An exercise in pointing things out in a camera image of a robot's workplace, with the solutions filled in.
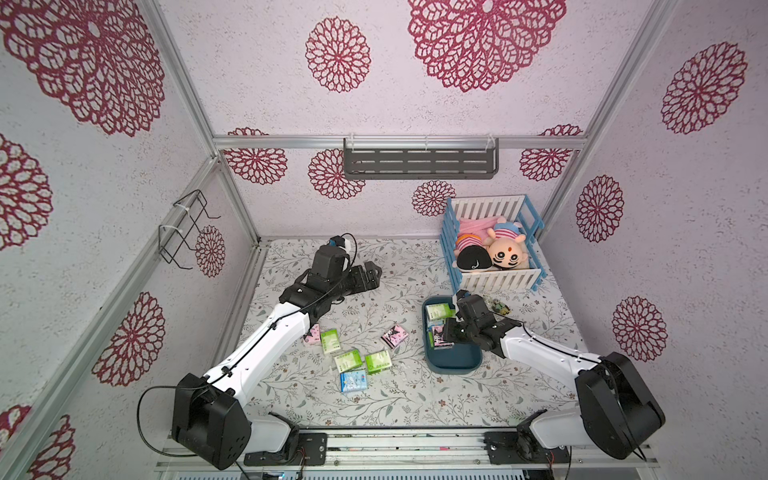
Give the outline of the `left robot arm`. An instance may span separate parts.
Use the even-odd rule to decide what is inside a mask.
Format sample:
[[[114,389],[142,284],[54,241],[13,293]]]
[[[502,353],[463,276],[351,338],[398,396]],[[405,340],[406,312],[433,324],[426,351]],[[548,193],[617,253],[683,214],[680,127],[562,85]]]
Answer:
[[[318,248],[312,266],[289,285],[262,325],[205,374],[187,374],[175,387],[171,438],[219,470],[240,459],[295,460],[299,427],[278,415],[249,417],[244,407],[281,355],[308,334],[344,297],[375,290],[381,268],[356,265],[344,241]]]

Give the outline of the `green tissue pack top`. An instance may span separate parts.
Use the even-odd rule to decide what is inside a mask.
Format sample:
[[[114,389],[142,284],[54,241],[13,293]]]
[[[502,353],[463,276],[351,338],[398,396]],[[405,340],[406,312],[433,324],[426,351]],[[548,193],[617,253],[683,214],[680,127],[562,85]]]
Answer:
[[[449,303],[429,304],[425,306],[426,317],[429,321],[452,318],[455,310]]]

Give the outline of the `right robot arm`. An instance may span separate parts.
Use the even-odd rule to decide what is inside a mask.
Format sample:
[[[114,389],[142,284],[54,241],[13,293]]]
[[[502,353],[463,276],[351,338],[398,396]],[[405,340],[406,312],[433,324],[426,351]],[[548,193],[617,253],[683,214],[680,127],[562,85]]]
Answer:
[[[540,410],[515,427],[513,449],[525,461],[580,445],[593,445],[618,460],[642,456],[642,444],[665,425],[665,413],[627,356],[580,352],[537,336],[524,322],[492,311],[483,297],[465,290],[454,295],[453,303],[457,313],[446,321],[448,341],[523,363],[576,394],[577,408]]]

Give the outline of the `pink kuromi pack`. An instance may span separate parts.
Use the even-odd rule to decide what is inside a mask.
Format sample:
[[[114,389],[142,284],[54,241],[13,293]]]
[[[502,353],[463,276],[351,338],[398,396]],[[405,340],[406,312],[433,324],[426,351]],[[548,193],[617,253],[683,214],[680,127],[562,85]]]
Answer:
[[[454,343],[446,339],[444,327],[442,325],[433,326],[429,331],[431,348],[434,350],[450,349]]]
[[[404,327],[394,325],[381,336],[381,339],[390,349],[396,349],[408,339],[408,336],[409,333]]]

